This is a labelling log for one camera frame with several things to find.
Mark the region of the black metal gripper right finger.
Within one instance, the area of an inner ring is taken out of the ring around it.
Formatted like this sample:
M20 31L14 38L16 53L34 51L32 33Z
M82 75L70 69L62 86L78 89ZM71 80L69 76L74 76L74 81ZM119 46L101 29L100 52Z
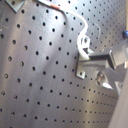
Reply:
M98 52L98 53L90 53L89 58L91 61L101 61L107 60L108 64L111 68L116 67L116 63L111 50Z

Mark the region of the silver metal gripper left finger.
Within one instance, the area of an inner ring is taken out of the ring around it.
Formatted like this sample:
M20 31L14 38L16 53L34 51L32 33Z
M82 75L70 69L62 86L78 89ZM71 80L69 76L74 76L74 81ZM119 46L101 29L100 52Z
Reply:
M88 78L93 78L95 84L113 90L120 95L126 75L126 69L121 64L112 69L107 61L84 62L82 67Z

